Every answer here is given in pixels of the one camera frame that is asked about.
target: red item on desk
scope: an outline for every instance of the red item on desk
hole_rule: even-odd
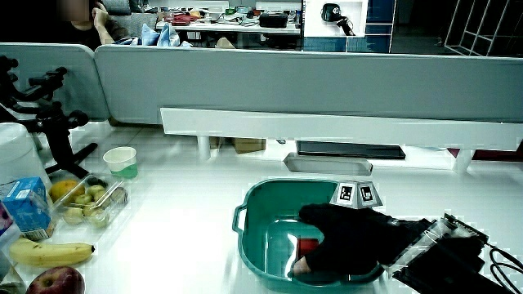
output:
[[[319,244],[318,239],[315,238],[298,238],[296,260],[315,250]]]
[[[187,15],[173,15],[171,24],[172,25],[189,25],[191,21],[197,20],[197,16],[187,16]]]

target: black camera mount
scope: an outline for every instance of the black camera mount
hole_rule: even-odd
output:
[[[73,153],[69,142],[70,129],[84,126],[89,117],[80,110],[65,115],[61,103],[51,101],[55,90],[63,86],[62,81],[67,69],[60,67],[46,72],[40,78],[30,78],[30,88],[24,91],[16,90],[13,82],[18,77],[9,73],[12,68],[18,67],[18,61],[0,56],[0,123],[19,123],[24,125],[28,132],[46,135],[56,165],[46,168],[48,174],[60,169],[71,172],[82,179],[89,172],[81,168],[82,162],[98,146],[91,143],[85,148]],[[37,107],[22,106],[19,102],[36,102]],[[11,109],[18,114],[34,114],[34,119],[18,119],[7,111]]]

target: yellow fruit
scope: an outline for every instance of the yellow fruit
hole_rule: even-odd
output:
[[[106,209],[111,204],[111,198],[109,196],[104,198],[104,195],[105,195],[105,192],[98,192],[95,195],[94,199],[95,199],[96,204],[99,204],[101,206],[101,208]]]
[[[91,224],[98,229],[105,228],[109,224],[110,215],[101,208],[93,210],[91,216],[88,217]]]
[[[52,202],[55,203],[58,201],[77,185],[78,182],[76,180],[61,180],[55,183],[49,190],[49,196],[51,196]],[[73,192],[73,198],[82,194],[85,194],[85,187],[83,185],[79,186],[78,189]]]
[[[69,207],[64,212],[64,221],[70,225],[77,225],[83,221],[83,209],[78,207]]]
[[[74,198],[74,202],[77,204],[85,205],[92,201],[92,197],[89,194],[82,194]]]
[[[91,195],[92,197],[95,197],[95,195],[100,193],[100,192],[104,192],[105,193],[105,188],[102,185],[93,185],[93,186],[89,187],[89,189],[87,189],[87,193],[89,195]]]
[[[26,238],[17,239],[9,247],[14,261],[47,268],[74,265],[88,259],[94,251],[95,248],[86,243],[44,244]]]
[[[96,203],[94,202],[89,202],[88,204],[86,204],[86,206],[83,207],[83,215],[90,216],[94,212],[95,206]]]

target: chair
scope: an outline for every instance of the chair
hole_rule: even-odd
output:
[[[132,12],[129,0],[104,0],[104,5],[112,19],[126,28],[132,37],[141,38],[143,24],[152,29],[156,27],[158,16],[155,13]]]

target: blue juice carton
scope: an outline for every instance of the blue juice carton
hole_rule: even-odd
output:
[[[0,194],[0,200],[24,237],[33,241],[51,237],[56,222],[51,217],[42,180],[37,176],[28,177],[15,180],[9,186],[3,189],[4,193],[8,191]]]

